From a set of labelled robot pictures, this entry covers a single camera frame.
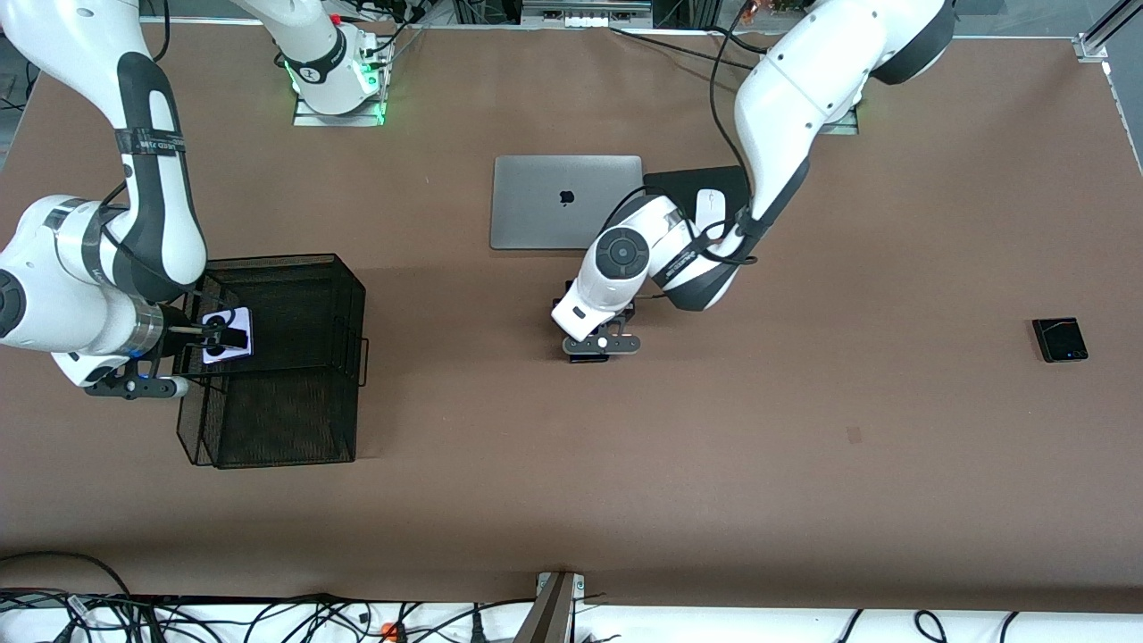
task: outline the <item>small black box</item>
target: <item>small black box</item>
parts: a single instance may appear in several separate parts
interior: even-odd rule
[[[1045,362],[1087,360],[1087,346],[1074,316],[1033,319],[1032,329],[1036,330],[1036,340],[1040,343]]]

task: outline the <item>laptop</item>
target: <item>laptop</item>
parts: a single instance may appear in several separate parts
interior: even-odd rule
[[[493,172],[493,249],[588,249],[620,199],[642,185],[639,156],[507,155]]]

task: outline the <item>gray floor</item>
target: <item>gray floor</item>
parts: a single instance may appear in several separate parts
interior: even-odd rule
[[[227,0],[169,0],[171,13],[179,16],[240,17],[246,14]],[[983,37],[1071,37],[1090,26],[1116,0],[959,0],[959,35]],[[144,13],[149,6],[161,8],[159,0],[143,0]],[[720,24],[729,25],[740,5],[726,0]],[[762,15],[756,17],[754,29],[784,31],[798,16]],[[1143,16],[1120,31],[1108,47],[1111,79],[1118,94],[1125,123],[1134,138],[1143,144]],[[0,39],[0,87],[3,78],[15,77],[9,99],[24,102],[26,79],[24,58]],[[0,110],[0,167],[7,156],[19,111]]]

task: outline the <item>black plug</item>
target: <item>black plug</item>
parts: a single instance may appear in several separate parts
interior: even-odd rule
[[[488,643],[488,637],[485,636],[485,621],[480,617],[480,604],[473,603],[472,609],[472,640],[470,643]]]

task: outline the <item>robotic arm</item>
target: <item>robotic arm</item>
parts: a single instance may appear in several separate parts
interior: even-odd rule
[[[684,219],[666,196],[633,199],[588,249],[580,274],[552,310],[557,324],[584,341],[631,303],[647,276],[676,307],[714,305],[801,186],[822,126],[845,115],[870,75],[895,85],[936,62],[952,39],[952,5],[814,3],[761,58],[735,99],[735,126],[754,186],[751,202],[708,231]]]
[[[239,5],[265,22],[315,111],[349,111],[377,90],[363,72],[375,38],[336,27],[320,0]],[[42,198],[0,251],[0,345],[51,353],[93,392],[119,368],[157,364],[202,336],[179,338],[194,324],[163,303],[193,287],[207,258],[178,111],[147,53],[137,0],[0,0],[0,25],[29,61],[98,107],[119,145],[129,207]],[[186,383],[146,388],[174,397]]]

